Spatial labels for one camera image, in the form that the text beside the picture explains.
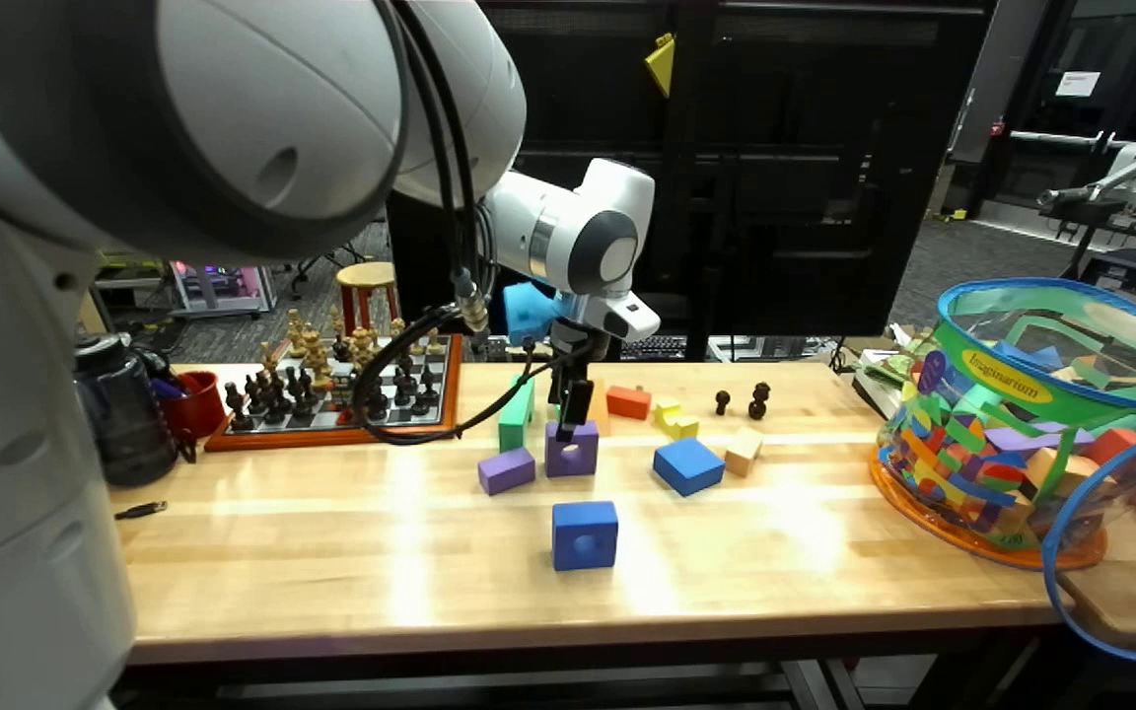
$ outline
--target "purple cube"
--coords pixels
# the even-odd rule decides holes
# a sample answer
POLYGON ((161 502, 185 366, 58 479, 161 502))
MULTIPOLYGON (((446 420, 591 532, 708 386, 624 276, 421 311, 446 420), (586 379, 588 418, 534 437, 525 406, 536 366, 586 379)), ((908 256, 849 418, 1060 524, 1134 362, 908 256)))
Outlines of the purple cube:
POLYGON ((545 472, 549 477, 591 477, 601 470, 601 427, 586 420, 572 443, 557 437, 562 427, 545 427, 545 472))
POLYGON ((530 448, 505 448, 499 458, 479 460, 479 477, 480 477, 486 494, 499 498, 499 494, 511 494, 519 486, 534 486, 536 460, 530 448))

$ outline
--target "yellow sticker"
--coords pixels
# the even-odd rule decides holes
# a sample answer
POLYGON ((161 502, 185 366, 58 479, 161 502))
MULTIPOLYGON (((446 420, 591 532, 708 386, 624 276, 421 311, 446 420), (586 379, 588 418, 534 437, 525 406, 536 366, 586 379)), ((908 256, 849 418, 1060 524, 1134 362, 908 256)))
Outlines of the yellow sticker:
POLYGON ((1034 401, 1034 406, 1055 401, 1055 393, 1038 379, 998 362, 996 355, 962 349, 962 362, 977 383, 996 386, 998 393, 1016 401, 1034 401))

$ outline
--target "blue cube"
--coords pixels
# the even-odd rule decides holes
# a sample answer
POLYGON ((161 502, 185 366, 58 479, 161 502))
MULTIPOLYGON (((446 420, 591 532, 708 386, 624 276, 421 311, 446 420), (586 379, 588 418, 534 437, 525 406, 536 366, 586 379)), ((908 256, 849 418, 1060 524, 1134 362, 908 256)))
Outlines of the blue cube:
POLYGON ((704 443, 688 437, 688 443, 661 447, 653 470, 667 486, 675 486, 683 498, 696 498, 721 479, 726 460, 704 443))
POLYGON ((551 564, 570 568, 613 568, 617 564, 617 503, 613 502, 570 502, 551 508, 551 564))

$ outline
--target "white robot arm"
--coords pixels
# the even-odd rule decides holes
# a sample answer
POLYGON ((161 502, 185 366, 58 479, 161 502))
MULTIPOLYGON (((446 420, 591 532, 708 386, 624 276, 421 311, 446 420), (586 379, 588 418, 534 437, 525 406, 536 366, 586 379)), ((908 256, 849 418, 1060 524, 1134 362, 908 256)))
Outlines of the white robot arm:
POLYGON ((446 210, 488 194, 492 240, 475 249, 586 282, 580 319, 613 327, 609 311, 641 311, 628 270, 653 182, 609 169, 563 194, 505 177, 521 130, 515 60, 471 0, 0 0, 0 710, 96 706, 136 636, 73 389, 96 249, 295 260, 356 236, 390 190, 446 210), (455 88, 466 169, 438 169, 427 101, 444 88, 412 77, 427 60, 416 36, 455 88), (578 249, 572 227, 604 210, 624 218, 609 218, 617 234, 578 249))

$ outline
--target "red object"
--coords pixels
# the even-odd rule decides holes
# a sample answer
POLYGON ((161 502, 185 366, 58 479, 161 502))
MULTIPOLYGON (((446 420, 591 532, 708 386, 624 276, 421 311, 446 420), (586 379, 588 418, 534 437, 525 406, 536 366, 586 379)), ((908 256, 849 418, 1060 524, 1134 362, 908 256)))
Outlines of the red object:
POLYGON ((630 389, 630 386, 613 386, 609 389, 609 414, 647 420, 653 393, 647 389, 630 389))
POLYGON ((1102 437, 1081 447, 1081 454, 1093 458, 1096 464, 1105 464, 1134 447, 1136 447, 1136 428, 1105 428, 1102 437))
POLYGON ((181 399, 161 401, 174 437, 199 443, 199 437, 219 433, 227 420, 219 373, 214 369, 185 369, 185 373, 174 373, 174 383, 181 386, 181 399))

